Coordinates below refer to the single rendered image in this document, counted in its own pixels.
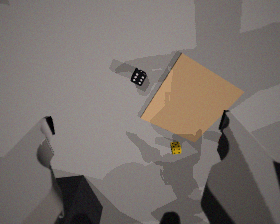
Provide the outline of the tan flat mat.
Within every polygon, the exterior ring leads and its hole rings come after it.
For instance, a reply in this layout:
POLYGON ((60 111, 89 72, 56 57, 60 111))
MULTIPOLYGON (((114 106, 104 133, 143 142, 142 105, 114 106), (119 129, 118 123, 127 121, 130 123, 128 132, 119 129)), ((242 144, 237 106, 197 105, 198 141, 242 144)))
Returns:
POLYGON ((243 93, 181 53, 140 118, 196 142, 243 93))

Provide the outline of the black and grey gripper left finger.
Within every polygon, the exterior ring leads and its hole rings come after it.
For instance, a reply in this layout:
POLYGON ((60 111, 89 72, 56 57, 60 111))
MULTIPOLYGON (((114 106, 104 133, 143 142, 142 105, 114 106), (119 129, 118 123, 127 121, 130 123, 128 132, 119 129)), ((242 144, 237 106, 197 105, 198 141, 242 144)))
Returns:
POLYGON ((0 224, 59 224, 64 217, 50 163, 54 134, 52 117, 46 116, 0 160, 0 224))

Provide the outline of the yellow die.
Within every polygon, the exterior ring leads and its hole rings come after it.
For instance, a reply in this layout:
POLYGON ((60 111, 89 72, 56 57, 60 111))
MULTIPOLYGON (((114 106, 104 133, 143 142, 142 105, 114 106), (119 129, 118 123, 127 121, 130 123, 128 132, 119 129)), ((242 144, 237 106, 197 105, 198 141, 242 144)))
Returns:
POLYGON ((172 154, 181 154, 181 146, 179 142, 171 142, 172 154))

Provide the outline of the black die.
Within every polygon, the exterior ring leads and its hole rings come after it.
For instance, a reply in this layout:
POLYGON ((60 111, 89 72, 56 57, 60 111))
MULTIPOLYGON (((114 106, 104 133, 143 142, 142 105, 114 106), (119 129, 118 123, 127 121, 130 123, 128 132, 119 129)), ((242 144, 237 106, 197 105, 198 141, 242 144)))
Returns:
POLYGON ((142 86, 145 78, 146 78, 146 72, 136 68, 131 77, 131 82, 133 82, 139 86, 142 86))

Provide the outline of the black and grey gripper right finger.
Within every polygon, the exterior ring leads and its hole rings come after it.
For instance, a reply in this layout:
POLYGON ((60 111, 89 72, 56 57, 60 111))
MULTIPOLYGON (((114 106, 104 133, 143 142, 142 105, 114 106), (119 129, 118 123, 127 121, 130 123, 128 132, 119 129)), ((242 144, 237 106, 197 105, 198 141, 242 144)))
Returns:
POLYGON ((280 224, 280 163, 230 111, 201 199, 210 224, 280 224))

